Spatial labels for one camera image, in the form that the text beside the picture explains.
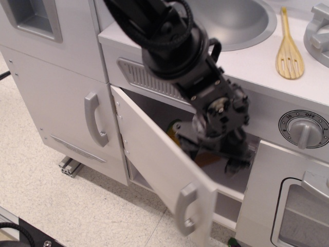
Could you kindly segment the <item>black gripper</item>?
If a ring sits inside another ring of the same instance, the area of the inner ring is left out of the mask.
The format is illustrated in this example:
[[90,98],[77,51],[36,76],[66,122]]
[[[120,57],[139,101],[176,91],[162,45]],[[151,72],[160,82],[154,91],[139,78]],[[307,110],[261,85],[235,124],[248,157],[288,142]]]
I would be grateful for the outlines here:
[[247,134],[242,128],[210,137],[196,132],[192,122],[181,121],[174,124],[174,131],[184,152],[202,150],[226,158],[224,172],[227,177],[233,177],[253,163],[254,151],[250,149]]

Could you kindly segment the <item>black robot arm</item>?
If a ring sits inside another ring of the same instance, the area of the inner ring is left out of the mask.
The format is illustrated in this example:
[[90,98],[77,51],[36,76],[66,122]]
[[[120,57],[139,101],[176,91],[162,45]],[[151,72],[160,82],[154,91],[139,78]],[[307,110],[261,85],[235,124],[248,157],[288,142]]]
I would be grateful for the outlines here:
[[145,69],[171,84],[195,109],[191,122],[173,125],[183,151],[195,158],[209,151],[227,159],[230,174],[254,159],[243,126],[249,123],[249,101],[243,89],[224,78],[216,63],[222,46],[194,21],[186,1],[180,15],[171,1],[106,1],[123,32],[142,49]]

